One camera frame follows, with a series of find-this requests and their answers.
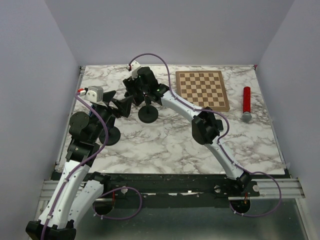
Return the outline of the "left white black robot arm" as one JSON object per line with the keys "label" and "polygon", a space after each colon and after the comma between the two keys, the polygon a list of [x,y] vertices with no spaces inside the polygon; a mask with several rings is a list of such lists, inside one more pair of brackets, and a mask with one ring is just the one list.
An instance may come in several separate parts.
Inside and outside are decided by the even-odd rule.
{"label": "left white black robot arm", "polygon": [[115,94],[95,87],[79,89],[75,94],[88,112],[78,111],[69,119],[71,141],[61,177],[42,214],[25,229],[32,240],[75,239],[77,224],[94,201],[110,194],[109,178],[100,173],[95,173],[83,190],[79,187],[97,155],[116,143],[109,136],[115,119],[131,113],[132,96],[118,100]]}

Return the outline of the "pink phone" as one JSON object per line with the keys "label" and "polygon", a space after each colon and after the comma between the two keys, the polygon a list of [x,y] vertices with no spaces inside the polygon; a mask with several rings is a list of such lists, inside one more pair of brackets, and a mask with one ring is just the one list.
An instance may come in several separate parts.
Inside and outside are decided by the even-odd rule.
{"label": "pink phone", "polygon": [[143,102],[144,102],[144,97],[142,95],[136,95],[133,98],[133,103],[134,103],[135,106],[139,106]]}

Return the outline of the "black round-base clamp stand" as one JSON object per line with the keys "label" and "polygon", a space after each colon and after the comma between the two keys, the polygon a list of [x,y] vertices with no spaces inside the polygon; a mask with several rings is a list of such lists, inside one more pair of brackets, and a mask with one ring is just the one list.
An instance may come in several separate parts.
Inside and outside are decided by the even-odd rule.
{"label": "black round-base clamp stand", "polygon": [[156,85],[145,85],[142,87],[143,97],[145,106],[141,107],[138,111],[138,118],[146,124],[153,123],[158,119],[158,110],[152,106],[152,102],[157,102],[159,99],[156,91],[158,89],[158,84]]}

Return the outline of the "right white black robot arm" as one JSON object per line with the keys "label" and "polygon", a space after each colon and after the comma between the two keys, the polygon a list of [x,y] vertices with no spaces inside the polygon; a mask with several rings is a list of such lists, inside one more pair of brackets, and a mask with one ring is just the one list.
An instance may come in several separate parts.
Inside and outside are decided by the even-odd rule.
{"label": "right white black robot arm", "polygon": [[138,111],[138,118],[146,124],[158,119],[158,110],[151,105],[152,102],[169,108],[184,117],[191,124],[193,139],[205,146],[223,167],[230,183],[230,191],[241,196],[248,190],[251,175],[231,156],[222,142],[216,112],[211,108],[200,108],[187,102],[177,95],[171,85],[158,83],[153,71],[149,67],[132,63],[127,66],[131,76],[123,80],[126,96],[132,97],[138,106],[145,102],[145,106]]}

